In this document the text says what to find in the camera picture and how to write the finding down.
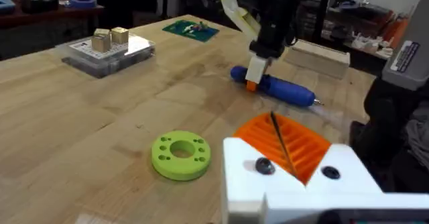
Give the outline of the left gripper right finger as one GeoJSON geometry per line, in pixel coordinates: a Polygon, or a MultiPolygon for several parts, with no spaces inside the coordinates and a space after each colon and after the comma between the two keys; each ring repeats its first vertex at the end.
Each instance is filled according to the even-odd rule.
{"type": "Polygon", "coordinates": [[[294,184],[317,194],[381,194],[352,148],[330,143],[299,123],[271,114],[280,166],[294,184]]]}

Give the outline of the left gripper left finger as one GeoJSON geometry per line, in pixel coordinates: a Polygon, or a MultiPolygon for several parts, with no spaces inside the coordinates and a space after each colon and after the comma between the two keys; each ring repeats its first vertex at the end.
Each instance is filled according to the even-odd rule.
{"type": "Polygon", "coordinates": [[[267,194],[305,191],[289,162],[270,113],[239,127],[223,140],[223,223],[258,223],[267,194]]]}

